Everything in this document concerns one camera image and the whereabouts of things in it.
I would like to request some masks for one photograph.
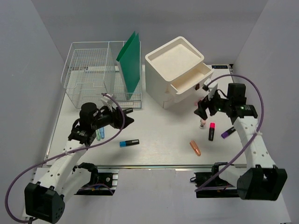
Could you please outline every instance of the white drawer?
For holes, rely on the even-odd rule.
[[[172,81],[168,86],[168,91],[173,95],[174,102],[178,103],[193,94],[196,91],[195,86],[199,84],[202,87],[204,82],[212,76],[213,72],[214,70],[207,67],[206,64],[200,63]]]

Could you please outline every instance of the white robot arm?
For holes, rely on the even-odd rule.
[[[243,147],[247,145],[254,134],[256,137],[245,150],[247,161],[246,171],[235,166],[227,167],[219,178],[237,188],[241,199],[247,200],[277,200],[287,179],[285,169],[278,169],[265,146],[260,133],[256,133],[258,126],[257,112],[253,105],[246,104],[244,84],[231,83],[228,85],[228,95],[221,98],[217,92],[217,83],[206,80],[203,87],[207,96],[198,102],[198,109],[194,111],[202,119],[207,119],[206,109],[210,115],[225,112],[231,119]],[[221,170],[227,163],[216,165]]]
[[[80,188],[97,183],[99,176],[96,166],[90,163],[79,165],[77,162],[92,144],[97,129],[107,125],[120,129],[123,124],[121,111],[111,106],[110,99],[103,97],[102,102],[104,106],[100,109],[94,103],[82,105],[80,118],[74,122],[68,141],[62,149],[62,153],[66,155],[58,158],[37,183],[29,183],[25,188],[27,215],[54,224],[62,216],[65,203]],[[134,122],[134,119],[126,115],[132,111],[132,108],[123,110],[123,128]],[[82,150],[68,153],[74,149]]]

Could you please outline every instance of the gray wall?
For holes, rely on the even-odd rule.
[[[207,63],[234,63],[267,0],[32,0],[65,60],[72,42],[122,41],[142,53],[184,36]]]
[[[63,60],[30,0],[2,0],[0,7],[0,217],[15,223],[4,209],[10,182],[45,155],[56,106],[63,95]],[[24,188],[33,172],[10,195],[20,217]]]
[[[265,144],[288,180],[283,189],[292,223],[299,224],[299,1],[269,0],[234,65],[252,79],[265,103]],[[247,95],[259,109],[257,94]]]

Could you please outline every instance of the white drawer organizer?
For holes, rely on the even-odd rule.
[[[145,56],[146,92],[163,108],[193,94],[211,77],[204,56],[179,36]]]

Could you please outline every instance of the white wire rack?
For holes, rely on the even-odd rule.
[[[141,80],[134,93],[125,92],[116,58],[125,42],[74,42],[61,83],[76,108],[86,102],[102,106],[101,93],[114,94],[121,107],[141,108]],[[140,58],[140,77],[142,74]]]

